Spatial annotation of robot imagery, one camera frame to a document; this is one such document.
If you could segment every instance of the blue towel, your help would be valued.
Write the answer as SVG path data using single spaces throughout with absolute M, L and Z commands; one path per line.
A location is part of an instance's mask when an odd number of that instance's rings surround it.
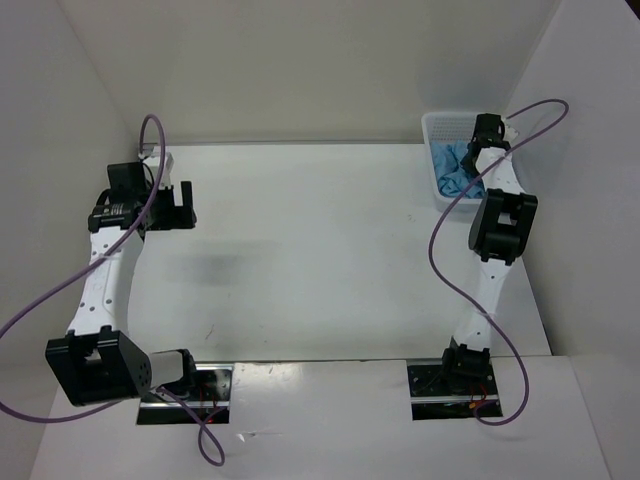
M 469 175 L 460 162 L 467 154 L 467 143 L 457 141 L 454 144 L 431 142 L 433 168 L 438 180 L 438 190 L 445 197 L 457 197 L 464 187 L 469 185 L 473 176 Z M 465 198 L 482 198 L 484 185 L 482 180 L 469 190 Z

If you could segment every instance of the purple hose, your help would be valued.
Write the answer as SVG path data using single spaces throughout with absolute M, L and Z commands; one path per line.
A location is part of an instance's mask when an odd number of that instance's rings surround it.
M 224 465 L 226 457 L 225 457 L 222 445 L 220 445 L 220 442 L 215 437 L 213 432 L 207 428 L 207 422 L 210 419 L 212 419 L 213 416 L 218 412 L 214 410 L 211 414 L 209 414 L 209 416 L 207 418 L 205 418 L 204 420 L 200 420 L 200 417 L 198 417 L 196 412 L 194 412 L 193 409 L 189 408 L 189 406 L 180 397 L 178 397 L 177 395 L 174 395 L 169 390 L 167 390 L 166 388 L 163 388 L 163 387 L 157 388 L 156 392 L 164 393 L 165 395 L 168 395 L 173 400 L 178 402 L 178 404 L 180 404 L 180 406 L 183 408 L 183 410 L 185 412 L 187 412 L 187 415 L 189 415 L 193 419 L 194 422 L 196 422 L 198 425 L 200 425 L 200 431 L 198 432 L 198 448 L 200 449 L 200 454 L 204 457 L 204 459 L 207 462 L 209 462 L 211 465 L 215 466 L 215 467 L 221 467 L 222 465 Z M 204 451 L 204 445 L 202 444 L 202 433 L 203 432 L 213 442 L 213 444 L 218 449 L 218 452 L 220 452 L 220 461 L 214 460 L 213 458 L 211 458 L 207 454 L 207 452 Z
M 525 138 L 521 142 L 516 143 L 513 147 L 511 147 L 511 149 L 509 151 L 505 152 L 505 154 L 502 157 L 500 157 L 498 160 L 496 160 L 491 165 L 489 165 L 484 171 L 482 171 L 482 173 L 480 173 L 471 182 L 469 182 L 469 185 L 467 185 L 458 194 L 458 196 L 453 199 L 453 201 L 449 204 L 449 206 L 446 208 L 446 210 L 444 212 L 442 212 L 442 215 L 438 219 L 438 221 L 436 223 L 436 226 L 434 227 L 433 232 L 431 233 L 431 238 L 429 239 L 429 264 L 431 265 L 431 268 L 433 269 L 434 273 L 438 276 L 438 278 L 440 280 L 442 280 L 442 282 L 445 285 L 447 285 L 454 292 L 456 292 L 457 294 L 461 295 L 465 300 L 467 300 L 469 303 L 471 303 L 487 319 L 487 322 L 489 322 L 489 324 L 493 327 L 493 329 L 496 332 L 498 332 L 498 334 L 500 334 L 500 336 L 504 339 L 504 341 L 507 343 L 507 345 L 509 345 L 509 348 L 513 352 L 513 356 L 516 358 L 516 360 L 518 362 L 518 365 L 520 366 L 520 369 L 522 370 L 522 379 L 524 380 L 524 396 L 522 398 L 522 403 L 520 404 L 518 409 L 513 413 L 513 415 L 511 415 L 508 418 L 505 418 L 504 420 L 491 422 L 491 421 L 484 420 L 483 418 L 480 418 L 480 416 L 478 415 L 478 410 L 480 410 L 481 408 L 489 405 L 490 403 L 495 403 L 495 402 L 486 402 L 486 403 L 483 403 L 480 406 L 477 406 L 476 408 L 473 409 L 473 415 L 474 415 L 474 417 L 476 417 L 476 419 L 480 423 L 483 423 L 485 425 L 491 425 L 491 426 L 494 426 L 494 427 L 498 427 L 500 425 L 506 425 L 508 423 L 513 422 L 524 411 L 525 407 L 527 406 L 527 403 L 529 402 L 529 374 L 527 373 L 527 369 L 524 366 L 524 362 L 522 361 L 522 357 L 520 356 L 520 354 L 518 353 L 518 350 L 516 349 L 515 345 L 513 344 L 511 339 L 509 339 L 509 337 L 504 332 L 504 330 L 502 330 L 502 328 L 500 328 L 500 326 L 498 326 L 498 324 L 491 318 L 491 315 L 489 315 L 489 313 L 484 309 L 484 307 L 482 305 L 480 305 L 480 303 L 475 298 L 473 298 L 467 292 L 465 292 L 460 287 L 458 287 L 453 282 L 451 282 L 440 271 L 440 269 L 437 267 L 436 262 L 435 262 L 435 260 L 433 258 L 433 246 L 434 246 L 435 241 L 436 241 L 436 236 L 438 235 L 438 232 L 440 231 L 440 228 L 442 227 L 442 224 L 444 223 L 445 218 L 447 218 L 447 215 L 449 215 L 449 213 L 451 212 L 451 210 L 453 210 L 453 208 L 456 206 L 456 204 L 464 197 L 464 195 L 476 183 L 478 183 L 482 179 L 482 177 L 484 177 L 489 171 L 491 171 L 491 169 L 495 168 L 500 162 L 502 162 L 507 155 L 515 152 L 519 148 L 525 146 L 527 143 L 531 142 L 532 140 L 535 140 L 539 136 L 541 136 L 541 135 L 545 134 L 546 132 L 548 132 L 549 130 L 551 130 L 558 123 L 560 123 L 564 119 L 564 117 L 567 116 L 567 113 L 569 113 L 569 104 L 567 102 L 565 102 L 564 100 L 561 100 L 561 99 L 557 99 L 557 98 L 550 98 L 550 99 L 547 99 L 547 100 L 542 100 L 540 102 L 532 103 L 528 107 L 525 107 L 522 110 L 518 110 L 514 114 L 509 115 L 507 118 L 517 117 L 521 113 L 524 113 L 524 112 L 526 112 L 526 111 L 528 111 L 528 110 L 530 110 L 532 108 L 535 108 L 535 107 L 537 107 L 539 105 L 544 105 L 546 103 L 558 103 L 558 104 L 562 105 L 564 107 L 564 111 L 562 112 L 562 115 L 560 115 L 560 117 L 558 117 L 551 124 L 549 124 L 548 126 L 543 128 L 539 132 L 536 132 L 533 135 L 530 135 L 529 137 Z
M 64 290 L 65 288 L 67 288 L 72 283 L 77 282 L 78 280 L 80 280 L 84 276 L 86 276 L 89 273 L 91 273 L 92 271 L 94 271 L 100 265 L 102 265 L 106 261 L 106 257 L 110 256 L 111 254 L 113 254 L 113 252 L 118 250 L 122 246 L 122 244 L 125 241 L 127 241 L 127 239 L 131 235 L 133 235 L 133 233 L 135 233 L 135 231 L 140 226 L 140 223 L 142 222 L 142 220 L 144 220 L 144 218 L 147 216 L 147 214 L 149 213 L 149 210 L 151 209 L 151 204 L 155 200 L 156 194 L 158 193 L 158 188 L 160 187 L 160 180 L 162 178 L 162 173 L 164 171 L 164 157 L 165 157 L 165 151 L 166 151 L 166 139 L 165 139 L 165 135 L 164 135 L 164 129 L 162 128 L 162 123 L 160 122 L 160 119 L 157 116 L 155 116 L 153 114 L 149 114 L 146 117 L 144 117 L 144 120 L 142 122 L 142 126 L 140 127 L 140 142 L 139 142 L 139 145 L 138 145 L 139 152 L 142 153 L 144 134 L 145 134 L 145 130 L 147 129 L 147 124 L 149 123 L 149 120 L 153 120 L 154 123 L 156 124 L 156 127 L 158 127 L 158 135 L 160 137 L 160 165 L 158 167 L 157 178 L 155 179 L 153 187 L 151 188 L 151 194 L 149 195 L 149 198 L 147 199 L 147 203 L 144 204 L 144 207 L 142 208 L 142 211 L 140 212 L 140 215 L 138 215 L 138 218 L 136 218 L 136 220 L 129 227 L 129 229 L 124 233 L 124 235 L 122 235 L 122 237 L 120 237 L 120 239 L 118 241 L 116 241 L 111 246 L 111 248 L 109 248 L 104 253 L 104 255 L 102 257 L 98 258 L 95 262 L 93 262 L 93 263 L 89 264 L 88 266 L 84 267 L 78 273 L 76 273 L 75 275 L 72 275 L 71 277 L 66 279 L 64 282 L 62 282 L 61 284 L 53 287 L 47 293 L 41 295 L 40 297 L 35 299 L 33 302 L 31 302 L 29 305 L 27 305 L 22 310 L 20 310 L 17 314 L 15 314 L 11 318 L 11 320 L 9 320 L 0 329 L 0 339 L 2 339 L 2 337 L 5 336 L 5 334 L 9 331 L 9 329 L 11 327 L 13 327 L 20 320 L 22 320 L 22 318 L 24 318 L 25 315 L 27 315 L 29 312 L 34 310 L 36 307 L 40 306 L 40 304 L 44 303 L 45 301 L 47 301 L 48 299 L 53 297 L 56 293 L 60 292 L 61 290 Z M 24 420 L 26 422 L 33 422 L 33 423 L 64 423 L 64 422 L 71 422 L 73 420 L 79 420 L 81 418 L 88 417 L 89 415 L 93 415 L 94 413 L 98 413 L 98 412 L 101 412 L 101 411 L 103 411 L 103 410 L 105 410 L 105 409 L 107 409 L 109 407 L 112 407 L 117 403 L 118 402 L 105 403 L 104 405 L 100 405 L 99 407 L 96 407 L 96 408 L 94 408 L 92 410 L 89 410 L 89 411 L 86 411 L 86 412 L 78 413 L 76 415 L 70 415 L 68 417 L 58 417 L 58 418 L 35 417 L 35 416 L 32 416 L 32 415 L 27 415 L 27 414 L 24 414 L 24 413 L 21 413 L 21 412 L 18 412 L 16 410 L 12 409 L 11 407 L 5 405 L 1 401 L 0 401 L 0 411 L 6 413 L 7 415 L 11 415 L 12 417 L 18 418 L 20 420 Z

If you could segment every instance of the purple cable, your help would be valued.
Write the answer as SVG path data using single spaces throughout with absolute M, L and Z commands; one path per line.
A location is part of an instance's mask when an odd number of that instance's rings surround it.
M 498 426 L 501 426 L 501 425 L 506 425 L 508 423 L 513 422 L 516 418 L 518 418 L 522 414 L 522 412 L 524 411 L 525 407 L 527 406 L 527 403 L 529 402 L 529 374 L 527 373 L 527 368 L 524 366 L 524 362 L 522 361 L 522 357 L 518 353 L 518 350 L 516 349 L 515 345 L 511 341 L 511 339 L 509 339 L 509 337 L 504 332 L 504 330 L 502 330 L 502 328 L 500 328 L 500 326 L 498 326 L 498 324 L 491 318 L 491 315 L 489 315 L 489 313 L 484 309 L 484 307 L 482 305 L 480 305 L 480 303 L 475 298 L 473 298 L 467 292 L 465 292 L 460 287 L 458 287 L 453 282 L 451 282 L 440 271 L 440 269 L 437 267 L 436 262 L 435 262 L 435 260 L 433 258 L 433 246 L 434 246 L 435 241 L 436 241 L 436 236 L 438 235 L 438 232 L 440 231 L 440 227 L 442 227 L 442 224 L 444 223 L 445 218 L 447 218 L 447 215 L 449 215 L 451 210 L 453 210 L 453 207 L 456 206 L 456 204 L 465 196 L 465 194 L 469 190 L 471 190 L 471 188 L 476 183 L 478 183 L 482 179 L 482 177 L 484 177 L 493 168 L 495 168 L 509 154 L 515 152 L 519 148 L 525 146 L 527 143 L 531 142 L 532 140 L 535 140 L 536 138 L 540 137 L 541 135 L 543 135 L 546 132 L 548 132 L 549 130 L 551 130 L 558 123 L 560 123 L 564 119 L 564 117 L 566 117 L 567 114 L 569 113 L 569 104 L 567 102 L 565 102 L 564 100 L 561 100 L 561 99 L 557 99 L 557 98 L 550 98 L 550 99 L 547 99 L 547 100 L 541 100 L 539 102 L 532 103 L 528 107 L 525 107 L 522 110 L 518 110 L 514 114 L 509 115 L 507 118 L 517 117 L 521 113 L 524 113 L 524 112 L 526 112 L 528 110 L 531 110 L 532 108 L 535 108 L 537 106 L 544 105 L 546 103 L 558 103 L 558 104 L 562 105 L 564 107 L 564 111 L 562 112 L 562 115 L 560 115 L 560 117 L 558 117 L 551 124 L 549 124 L 548 126 L 543 128 L 539 132 L 536 132 L 533 135 L 530 135 L 529 137 L 525 138 L 523 141 L 521 141 L 519 143 L 516 143 L 513 147 L 511 147 L 510 150 L 505 152 L 505 154 L 502 157 L 500 157 L 498 160 L 496 160 L 491 165 L 489 165 L 485 170 L 482 171 L 482 173 L 480 173 L 471 182 L 469 182 L 469 185 L 467 185 L 464 189 L 462 189 L 462 191 L 458 194 L 458 196 L 456 198 L 453 199 L 453 201 L 449 204 L 449 206 L 445 209 L 445 211 L 442 212 L 442 215 L 440 216 L 440 218 L 436 222 L 436 226 L 434 227 L 433 232 L 431 233 L 431 238 L 429 239 L 429 264 L 431 265 L 431 268 L 433 269 L 434 273 L 438 276 L 438 278 L 440 280 L 442 280 L 442 282 L 445 285 L 447 285 L 454 292 L 456 292 L 457 294 L 462 296 L 465 300 L 467 300 L 469 303 L 471 303 L 487 319 L 487 322 L 489 322 L 489 325 L 491 325 L 493 327 L 493 329 L 500 334 L 500 336 L 504 339 L 506 344 L 509 346 L 509 348 L 513 352 L 513 356 L 516 358 L 516 360 L 518 362 L 518 365 L 520 366 L 520 369 L 522 370 L 522 378 L 524 380 L 524 396 L 522 398 L 522 403 L 520 404 L 518 409 L 513 413 L 513 415 L 511 415 L 508 418 L 505 418 L 504 420 L 499 420 L 497 422 L 490 422 L 490 421 L 484 420 L 483 418 L 480 418 L 480 416 L 478 415 L 478 410 L 480 410 L 481 408 L 483 408 L 483 407 L 485 407 L 485 406 L 487 406 L 487 405 L 489 405 L 491 403 L 495 403 L 494 401 L 483 403 L 480 406 L 477 406 L 476 408 L 473 409 L 473 416 L 480 423 L 483 423 L 485 425 L 491 425 L 491 426 L 494 426 L 494 427 L 498 427 Z
M 145 130 L 147 129 L 147 124 L 149 123 L 149 120 L 153 120 L 154 123 L 156 124 L 156 127 L 158 127 L 158 135 L 160 137 L 160 165 L 158 166 L 158 173 L 157 173 L 156 181 L 154 182 L 153 187 L 151 188 L 151 194 L 149 195 L 149 198 L 147 199 L 147 203 L 144 204 L 144 207 L 142 208 L 142 211 L 140 212 L 140 215 L 138 215 L 138 218 L 136 218 L 136 220 L 129 227 L 129 229 L 124 233 L 124 235 L 122 235 L 122 237 L 120 237 L 120 239 L 118 241 L 116 241 L 111 246 L 111 248 L 109 248 L 104 253 L 104 255 L 102 257 L 99 257 L 95 262 L 93 262 L 93 263 L 89 264 L 88 266 L 84 267 L 78 273 L 76 273 L 75 275 L 72 275 L 71 277 L 66 279 L 64 282 L 62 282 L 61 284 L 53 287 L 47 293 L 41 295 L 40 297 L 35 299 L 33 302 L 31 302 L 29 305 L 27 305 L 22 310 L 20 310 L 16 315 L 14 315 L 11 318 L 11 320 L 9 320 L 0 329 L 0 339 L 2 339 L 2 337 L 4 337 L 6 335 L 6 333 L 9 331 L 9 329 L 11 327 L 13 327 L 16 323 L 18 323 L 29 312 L 34 310 L 36 307 L 40 306 L 40 304 L 44 303 L 45 301 L 47 301 L 48 299 L 53 297 L 56 293 L 64 290 L 65 288 L 67 288 L 72 283 L 77 282 L 82 277 L 88 275 L 89 273 L 94 271 L 96 268 L 98 268 L 100 265 L 102 265 L 106 261 L 106 257 L 110 256 L 111 254 L 113 254 L 113 252 L 118 250 L 122 246 L 122 244 L 138 229 L 138 227 L 140 226 L 140 223 L 142 223 L 144 218 L 147 216 L 147 214 L 149 213 L 149 210 L 151 209 L 151 204 L 155 200 L 156 194 L 158 193 L 158 188 L 160 187 L 160 179 L 162 178 L 162 173 L 164 171 L 164 157 L 165 157 L 165 151 L 166 151 L 166 140 L 165 140 L 165 136 L 164 136 L 164 129 L 162 128 L 162 123 L 160 122 L 160 119 L 157 116 L 155 116 L 153 114 L 149 114 L 146 117 L 144 117 L 144 120 L 142 122 L 142 126 L 140 127 L 140 142 L 138 144 L 139 153 L 142 153 L 144 133 L 145 133 Z M 89 415 L 93 415 L 94 413 L 98 413 L 98 412 L 101 412 L 101 411 L 103 411 L 103 410 L 105 410 L 105 409 L 107 409 L 109 407 L 112 407 L 117 403 L 118 402 L 105 403 L 104 405 L 100 405 L 99 407 L 96 407 L 96 408 L 94 408 L 92 410 L 88 410 L 86 412 L 78 413 L 76 415 L 69 415 L 68 417 L 58 417 L 58 418 L 35 417 L 35 416 L 32 416 L 32 415 L 27 415 L 27 414 L 24 414 L 24 413 L 21 413 L 21 412 L 18 412 L 16 410 L 12 409 L 11 407 L 5 405 L 1 401 L 0 401 L 0 411 L 6 413 L 7 415 L 11 415 L 12 417 L 18 418 L 20 420 L 24 420 L 26 422 L 33 422 L 33 423 L 64 423 L 64 422 L 71 422 L 73 420 L 79 420 L 81 418 L 88 417 Z
M 207 428 L 207 422 L 213 418 L 213 416 L 218 413 L 217 411 L 212 412 L 211 414 L 209 414 L 209 416 L 207 418 L 205 418 L 204 420 L 200 420 L 200 417 L 198 417 L 198 415 L 196 414 L 196 412 L 193 411 L 193 409 L 189 408 L 189 406 L 177 395 L 174 395 L 173 393 L 171 393 L 169 390 L 167 390 L 166 388 L 163 387 L 159 387 L 156 389 L 156 392 L 159 393 L 164 393 L 165 395 L 168 395 L 169 397 L 171 397 L 173 400 L 175 400 L 176 402 L 178 402 L 178 404 L 184 409 L 185 412 L 187 412 L 187 415 L 189 415 L 194 422 L 196 422 L 198 425 L 200 425 L 200 431 L 198 432 L 198 449 L 200 450 L 200 454 L 203 456 L 203 458 L 209 462 L 211 465 L 213 465 L 214 467 L 221 467 L 224 465 L 225 462 L 225 454 L 224 454 L 224 450 L 222 448 L 222 445 L 220 445 L 220 442 L 218 441 L 218 439 L 215 437 L 215 435 L 213 434 L 213 432 L 211 430 L 209 430 Z M 204 445 L 202 444 L 202 433 L 206 433 L 207 436 L 209 437 L 209 439 L 213 442 L 213 444 L 216 446 L 216 448 L 218 449 L 218 452 L 220 452 L 220 461 L 214 460 L 213 458 L 211 458 L 209 456 L 209 454 L 207 452 L 204 451 Z

